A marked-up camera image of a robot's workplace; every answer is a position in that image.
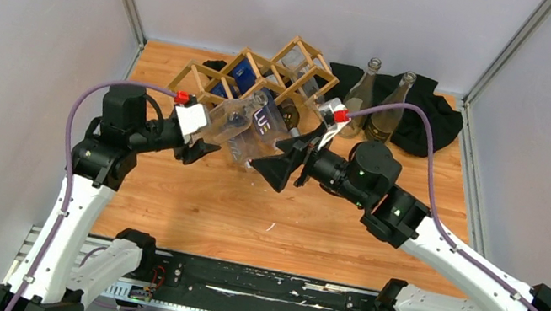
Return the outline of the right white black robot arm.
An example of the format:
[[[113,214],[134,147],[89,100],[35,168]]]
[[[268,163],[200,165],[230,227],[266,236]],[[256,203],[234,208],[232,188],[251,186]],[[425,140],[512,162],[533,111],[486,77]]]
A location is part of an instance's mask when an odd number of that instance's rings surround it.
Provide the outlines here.
[[[430,265],[464,293],[463,298],[427,292],[392,279],[375,299],[374,311],[551,311],[551,288],[528,285],[490,264],[438,222],[435,213],[396,183],[401,165],[379,142],[357,143],[347,158],[329,149],[324,127],[280,140],[280,153],[251,161],[273,190],[316,180],[362,210],[372,236]]]

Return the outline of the clear square bottle silver cap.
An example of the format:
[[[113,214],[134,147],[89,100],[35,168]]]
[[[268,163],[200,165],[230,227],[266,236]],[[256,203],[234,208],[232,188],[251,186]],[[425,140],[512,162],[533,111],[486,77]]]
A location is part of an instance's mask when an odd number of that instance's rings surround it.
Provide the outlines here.
[[[239,99],[228,99],[209,113],[210,123],[202,128],[197,138],[221,145],[246,131],[253,122],[254,113],[269,103],[265,91],[255,91]]]

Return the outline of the clear bottle gold black label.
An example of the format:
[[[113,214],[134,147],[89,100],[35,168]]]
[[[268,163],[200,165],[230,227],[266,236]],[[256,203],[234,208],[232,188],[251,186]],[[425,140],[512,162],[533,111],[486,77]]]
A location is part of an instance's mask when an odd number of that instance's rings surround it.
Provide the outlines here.
[[[362,74],[361,79],[345,96],[344,105],[348,110],[359,111],[372,106],[373,84],[381,65],[382,61],[379,58],[373,57],[369,60],[367,69]],[[340,137],[352,138],[357,136],[362,131],[365,121],[365,115],[350,118],[348,124],[340,131]]]

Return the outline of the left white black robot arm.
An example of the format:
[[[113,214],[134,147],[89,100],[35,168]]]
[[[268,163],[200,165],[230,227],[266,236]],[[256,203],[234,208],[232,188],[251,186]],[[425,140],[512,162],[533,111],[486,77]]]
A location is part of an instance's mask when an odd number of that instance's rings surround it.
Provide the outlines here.
[[[197,136],[210,118],[193,95],[150,83],[114,80],[81,94],[66,120],[61,191],[29,253],[0,284],[0,311],[86,311],[127,273],[148,278],[156,241],[133,229],[83,265],[75,262],[136,156],[169,149],[182,164],[194,163],[218,149]]]

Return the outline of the clear bottle white label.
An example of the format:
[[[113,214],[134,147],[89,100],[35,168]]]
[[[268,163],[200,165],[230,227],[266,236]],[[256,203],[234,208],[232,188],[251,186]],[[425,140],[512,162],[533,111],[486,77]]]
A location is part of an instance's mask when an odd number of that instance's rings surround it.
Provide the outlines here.
[[[405,101],[410,89],[414,86],[416,82],[417,75],[413,72],[406,72],[401,80],[399,81],[396,89],[383,100],[383,104],[398,104]],[[369,141],[378,141],[386,143],[391,137],[393,132],[396,130],[399,122],[402,119],[403,110],[400,109],[389,109],[389,110],[380,110],[378,112],[372,113],[366,123],[365,136]]]

